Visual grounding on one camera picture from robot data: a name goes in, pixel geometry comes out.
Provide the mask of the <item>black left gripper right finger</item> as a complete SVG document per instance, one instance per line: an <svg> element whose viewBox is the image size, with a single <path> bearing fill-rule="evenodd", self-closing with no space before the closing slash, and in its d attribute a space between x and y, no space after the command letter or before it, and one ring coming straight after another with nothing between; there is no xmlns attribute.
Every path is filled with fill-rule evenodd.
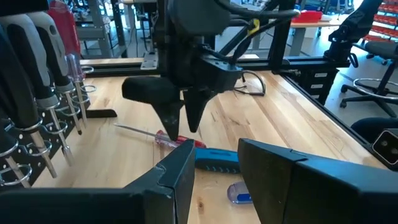
<svg viewBox="0 0 398 224"><path fill-rule="evenodd" d="M241 173L261 223L397 224L397 173L240 139Z"/></svg>

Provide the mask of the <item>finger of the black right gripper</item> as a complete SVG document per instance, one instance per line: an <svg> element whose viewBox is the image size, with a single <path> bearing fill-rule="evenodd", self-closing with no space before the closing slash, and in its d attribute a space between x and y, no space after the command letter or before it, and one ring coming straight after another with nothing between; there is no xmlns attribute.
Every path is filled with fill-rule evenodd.
<svg viewBox="0 0 398 224"><path fill-rule="evenodd" d="M180 90L167 78L129 77L123 81L123 98L146 103L157 113L166 133L176 140L183 101Z"/></svg>
<svg viewBox="0 0 398 224"><path fill-rule="evenodd" d="M197 132L206 104L215 96L212 91L187 90L183 93L189 129Z"/></svg>

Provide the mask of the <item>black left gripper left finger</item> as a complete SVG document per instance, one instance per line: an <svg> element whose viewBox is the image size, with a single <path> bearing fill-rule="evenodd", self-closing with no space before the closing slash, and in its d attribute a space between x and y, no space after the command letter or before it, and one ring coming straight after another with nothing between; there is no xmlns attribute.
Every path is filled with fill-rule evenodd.
<svg viewBox="0 0 398 224"><path fill-rule="evenodd" d="M31 188L1 194L1 223L186 223L195 179L192 140L123 188Z"/></svg>

